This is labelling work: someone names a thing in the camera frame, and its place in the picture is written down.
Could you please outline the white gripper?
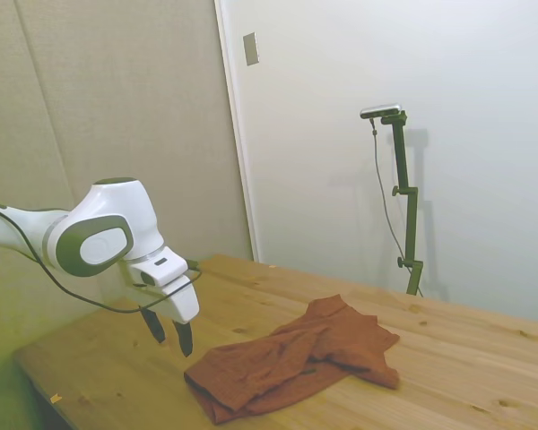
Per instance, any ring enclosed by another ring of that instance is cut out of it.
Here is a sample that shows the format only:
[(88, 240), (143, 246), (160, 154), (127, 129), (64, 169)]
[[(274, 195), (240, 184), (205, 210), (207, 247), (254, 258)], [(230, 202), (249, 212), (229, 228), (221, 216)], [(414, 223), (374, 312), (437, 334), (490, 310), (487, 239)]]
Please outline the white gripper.
[(140, 306), (141, 315), (154, 339), (166, 340), (158, 314), (174, 321), (178, 345), (184, 357), (193, 353), (193, 332), (190, 321), (199, 313), (199, 303), (192, 280), (186, 275), (187, 261), (168, 247), (135, 260), (125, 260), (132, 287), (126, 295)]

